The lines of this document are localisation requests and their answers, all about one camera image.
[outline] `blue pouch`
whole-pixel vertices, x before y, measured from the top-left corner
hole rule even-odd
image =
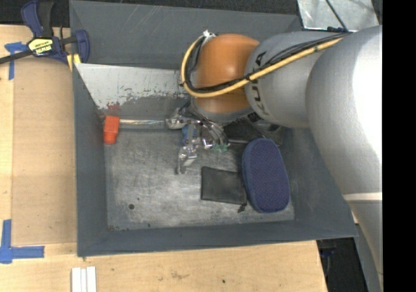
[[[271,139],[255,139],[242,155],[242,178],[251,205],[258,212],[286,208],[290,199],[289,179],[279,147]]]

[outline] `yellow clamp label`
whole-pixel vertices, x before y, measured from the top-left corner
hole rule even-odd
[[[35,52],[37,55],[44,54],[52,50],[53,40],[52,39],[34,39],[30,41],[27,47]]]

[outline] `metal rod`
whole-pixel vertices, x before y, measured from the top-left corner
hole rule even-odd
[[[333,12],[333,14],[335,15],[335,17],[337,17],[337,19],[338,19],[338,21],[339,21],[339,23],[342,25],[342,27],[343,27],[343,29],[346,31],[346,32],[349,32],[349,30],[348,30],[348,28],[346,27],[346,25],[344,24],[344,22],[343,22],[343,20],[338,16],[338,13],[335,11],[335,9],[333,8],[333,6],[332,6],[332,4],[331,4],[331,2],[330,2],[330,0],[325,0],[326,1],[326,3],[328,4],[328,6],[331,8],[331,11]]]

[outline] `yellow cable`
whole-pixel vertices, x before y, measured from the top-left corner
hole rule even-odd
[[[338,38],[338,39],[335,39],[335,40],[332,40],[332,41],[329,41],[329,42],[324,42],[323,44],[317,45],[315,47],[305,49],[305,50],[303,50],[303,51],[301,51],[301,52],[299,52],[299,53],[297,53],[295,55],[292,55],[290,57],[287,57],[284,60],[281,60],[278,63],[275,63],[275,64],[273,64],[271,66],[268,66],[267,68],[265,68],[265,69],[263,69],[263,70],[261,70],[259,72],[253,73],[251,76],[249,76],[250,80],[248,80],[248,79],[241,79],[238,83],[235,83],[234,85],[231,85],[229,87],[223,88],[221,90],[214,91],[214,92],[207,92],[207,93],[199,93],[199,92],[193,91],[188,86],[188,84],[186,82],[186,79],[185,79],[185,66],[186,66],[186,63],[188,61],[188,57],[189,57],[191,51],[194,49],[194,46],[200,41],[201,38],[202,38],[202,36],[200,36],[188,48],[187,52],[185,53],[185,56],[183,57],[182,67],[181,67],[181,80],[182,80],[182,83],[183,83],[183,87],[185,88],[185,90],[191,96],[194,96],[194,97],[197,97],[197,98],[211,98],[211,97],[220,96],[222,94],[231,92],[232,90],[235,90],[237,88],[240,88],[240,87],[248,84],[250,81],[253,81],[253,80],[255,80],[257,78],[260,78],[260,77],[262,77],[262,76],[264,76],[264,75],[266,75],[266,74],[268,74],[270,72],[273,72],[274,70],[277,70],[278,68],[281,68],[282,66],[285,66],[286,64],[289,64],[289,63],[291,63],[291,62],[293,62],[295,60],[301,59],[302,57],[308,56],[308,55],[310,55],[312,53],[315,53],[317,51],[321,51],[323,49],[329,48],[329,47],[335,45],[338,41],[342,40],[342,38]]]

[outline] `orange block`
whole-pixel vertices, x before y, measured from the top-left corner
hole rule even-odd
[[[104,136],[103,136],[103,140],[105,144],[114,144],[116,142],[119,126],[120,126],[119,116],[107,115],[105,117]]]

